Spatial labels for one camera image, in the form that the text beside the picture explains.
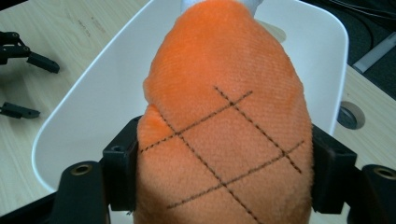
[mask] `wooden desk surface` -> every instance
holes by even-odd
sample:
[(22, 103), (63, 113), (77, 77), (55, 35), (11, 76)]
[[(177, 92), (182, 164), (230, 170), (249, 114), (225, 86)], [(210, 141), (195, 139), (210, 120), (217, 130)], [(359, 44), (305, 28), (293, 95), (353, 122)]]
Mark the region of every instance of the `wooden desk surface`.
[[(32, 51), (61, 66), (51, 74), (25, 62), (0, 66), (0, 104), (4, 101), (37, 109), (38, 119), (0, 116), (0, 216), (48, 192), (32, 169), (35, 136), (57, 104), (120, 28), (148, 0), (30, 0), (0, 11), (0, 31), (15, 31)], [(396, 102), (348, 68), (343, 101), (365, 115), (356, 131), (337, 124), (335, 138), (359, 154), (357, 166), (396, 168)], [(314, 216), (311, 223), (345, 223), (340, 216)]]

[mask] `stuffed carrot toy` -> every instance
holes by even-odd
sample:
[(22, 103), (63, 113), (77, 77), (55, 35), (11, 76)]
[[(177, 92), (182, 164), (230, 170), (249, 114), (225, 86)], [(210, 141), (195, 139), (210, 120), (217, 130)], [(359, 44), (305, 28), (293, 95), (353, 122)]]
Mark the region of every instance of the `stuffed carrot toy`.
[(134, 223), (307, 223), (311, 121), (260, 1), (186, 2), (144, 82)]

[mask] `orange plush toy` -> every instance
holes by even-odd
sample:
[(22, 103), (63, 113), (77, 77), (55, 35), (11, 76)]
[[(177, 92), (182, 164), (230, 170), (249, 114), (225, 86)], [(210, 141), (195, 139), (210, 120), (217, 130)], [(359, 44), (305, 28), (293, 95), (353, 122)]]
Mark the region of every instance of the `orange plush toy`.
[(303, 85), (252, 13), (202, 1), (165, 37), (144, 82), (135, 224), (308, 222)]

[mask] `white plastic tray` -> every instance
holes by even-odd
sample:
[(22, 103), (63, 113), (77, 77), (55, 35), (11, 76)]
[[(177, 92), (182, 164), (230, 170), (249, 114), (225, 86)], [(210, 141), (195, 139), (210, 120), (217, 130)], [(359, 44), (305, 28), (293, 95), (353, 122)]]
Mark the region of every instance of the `white plastic tray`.
[[(179, 1), (152, 0), (108, 43), (38, 133), (33, 168), (50, 191), (62, 171), (99, 161), (121, 128), (146, 109), (142, 82), (164, 36), (180, 14)], [(286, 33), (282, 42), (304, 83), (313, 122), (332, 134), (347, 66), (347, 32), (330, 13), (297, 0), (265, 0), (256, 19)], [(113, 223), (131, 223), (125, 213)]]

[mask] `black clamp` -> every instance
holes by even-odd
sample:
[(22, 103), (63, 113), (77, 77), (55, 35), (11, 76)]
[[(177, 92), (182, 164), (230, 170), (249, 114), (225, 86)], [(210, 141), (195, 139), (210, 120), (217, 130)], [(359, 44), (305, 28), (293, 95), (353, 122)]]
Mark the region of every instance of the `black clamp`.
[[(58, 191), (0, 217), (13, 223), (110, 223), (112, 211), (136, 209), (137, 124), (132, 119), (103, 150), (103, 158), (64, 170)], [(395, 224), (396, 171), (355, 166), (358, 155), (314, 125), (312, 207), (321, 214), (341, 214), (350, 206), (348, 224)]]
[(60, 69), (56, 62), (30, 51), (18, 33), (0, 31), (0, 64), (7, 64), (10, 58), (28, 58), (28, 63), (51, 73), (58, 73)]
[(35, 119), (40, 115), (40, 112), (5, 102), (3, 106), (0, 106), (0, 114), (14, 119)]

